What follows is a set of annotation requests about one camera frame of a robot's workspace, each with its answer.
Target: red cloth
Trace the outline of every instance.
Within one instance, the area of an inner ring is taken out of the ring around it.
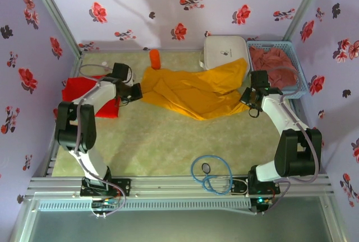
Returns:
[[[278,48],[271,48],[268,52],[264,49],[257,49],[252,46],[249,48],[254,70],[271,70],[275,67],[288,67],[297,71],[292,61],[284,51]],[[297,84],[296,75],[287,69],[277,69],[268,73],[268,80],[271,87],[278,87],[283,89],[287,86],[294,86]]]
[[[68,78],[65,89],[62,90],[62,100],[71,102],[90,91],[96,84],[95,81],[84,77]],[[108,101],[97,113],[96,117],[101,118],[118,118],[119,99]]]

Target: orange bottle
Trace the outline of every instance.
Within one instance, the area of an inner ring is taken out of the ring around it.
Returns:
[[[153,69],[161,69],[161,59],[158,50],[154,49],[150,51],[150,60]]]

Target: beige floor mat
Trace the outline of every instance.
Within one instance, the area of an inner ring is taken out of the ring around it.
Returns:
[[[199,52],[162,52],[162,68],[201,71]],[[106,61],[126,63],[140,82],[150,66],[147,52],[87,54],[84,64]],[[100,75],[101,68],[84,68],[84,73]],[[212,154],[224,158],[234,174],[247,174],[252,165],[273,160],[279,133],[262,113],[253,119],[248,112],[196,121],[174,111],[142,101],[120,108],[119,118],[96,118],[96,147],[112,175],[189,175],[198,156]],[[215,160],[206,161],[213,174],[226,174]],[[200,172],[199,162],[196,173]],[[62,148],[58,151],[53,176],[83,176],[76,160]]]

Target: yellow cloth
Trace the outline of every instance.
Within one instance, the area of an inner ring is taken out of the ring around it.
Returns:
[[[142,100],[197,120],[239,113],[248,109],[236,90],[246,68],[243,58],[202,72],[149,67],[141,83]]]

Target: blue cable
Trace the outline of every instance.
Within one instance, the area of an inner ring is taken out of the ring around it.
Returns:
[[[215,189],[212,188],[212,185],[211,185],[211,182],[210,182],[210,179],[214,179],[214,178],[217,178],[218,176],[214,176],[214,175],[211,175],[209,176],[208,174],[206,174],[206,177],[203,179],[203,180],[199,180],[198,178],[196,178],[196,176],[193,174],[193,167],[195,166],[195,164],[203,159],[203,158],[215,158],[217,160],[220,160],[222,163],[225,164],[225,166],[227,167],[228,169],[228,172],[229,172],[229,187],[228,189],[225,191],[225,192],[217,192]],[[218,196],[224,196],[226,195],[227,193],[229,193],[232,189],[232,184],[233,184],[233,175],[232,175],[232,172],[231,172],[231,168],[229,167],[229,165],[227,164],[227,162],[219,157],[219,156],[215,156],[215,155],[203,155],[203,156],[200,156],[198,157],[196,160],[193,161],[192,165],[191,165],[191,176],[192,178],[202,184],[202,187],[203,189],[205,189],[207,192],[210,192],[210,193],[214,193],[214,194],[217,194]]]

